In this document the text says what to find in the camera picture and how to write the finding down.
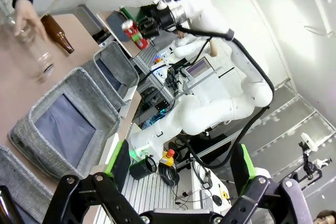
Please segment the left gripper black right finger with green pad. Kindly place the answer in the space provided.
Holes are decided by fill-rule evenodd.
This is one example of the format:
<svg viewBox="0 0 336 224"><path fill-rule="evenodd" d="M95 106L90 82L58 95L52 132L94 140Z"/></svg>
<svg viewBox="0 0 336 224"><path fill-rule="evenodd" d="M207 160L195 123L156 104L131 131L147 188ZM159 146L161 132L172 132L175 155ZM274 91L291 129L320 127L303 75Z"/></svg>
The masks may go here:
<svg viewBox="0 0 336 224"><path fill-rule="evenodd" d="M244 144L235 144L230 157L238 198L220 223L248 223L257 208L267 209L274 223L313 223L298 182L275 182L258 175Z"/></svg>

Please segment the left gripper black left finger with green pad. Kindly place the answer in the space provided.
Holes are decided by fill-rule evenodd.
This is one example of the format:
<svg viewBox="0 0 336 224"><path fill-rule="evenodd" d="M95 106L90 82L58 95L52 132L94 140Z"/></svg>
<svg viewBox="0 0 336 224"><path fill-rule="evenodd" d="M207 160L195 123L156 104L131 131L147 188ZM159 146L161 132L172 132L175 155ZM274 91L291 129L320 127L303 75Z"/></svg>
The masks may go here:
<svg viewBox="0 0 336 224"><path fill-rule="evenodd" d="M80 179L63 176L54 192L43 223L83 223L91 206L101 206L114 223L144 223L113 179L104 172Z"/></svg>

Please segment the person's hand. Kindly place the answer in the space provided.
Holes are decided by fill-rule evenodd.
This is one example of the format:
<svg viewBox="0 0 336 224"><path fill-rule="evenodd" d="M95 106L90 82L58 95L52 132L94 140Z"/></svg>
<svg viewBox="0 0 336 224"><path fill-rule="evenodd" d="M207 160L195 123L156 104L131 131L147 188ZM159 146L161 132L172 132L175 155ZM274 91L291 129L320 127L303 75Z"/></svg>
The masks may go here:
<svg viewBox="0 0 336 224"><path fill-rule="evenodd" d="M23 28L30 24L35 32L47 41L45 28L34 10L33 4L29 0L17 0L15 3L16 24L14 26L14 34L18 36Z"/></svg>

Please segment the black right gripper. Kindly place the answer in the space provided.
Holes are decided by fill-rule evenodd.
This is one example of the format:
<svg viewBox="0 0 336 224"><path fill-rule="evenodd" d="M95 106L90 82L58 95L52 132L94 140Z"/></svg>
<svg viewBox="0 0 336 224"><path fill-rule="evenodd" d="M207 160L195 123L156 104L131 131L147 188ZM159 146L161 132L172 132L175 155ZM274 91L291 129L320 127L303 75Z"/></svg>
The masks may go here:
<svg viewBox="0 0 336 224"><path fill-rule="evenodd" d="M152 39L160 35L159 29L166 31L176 30L175 20L170 8L158 9L154 4L150 5L151 17L145 16L139 23L139 30L131 35L133 41Z"/></svg>

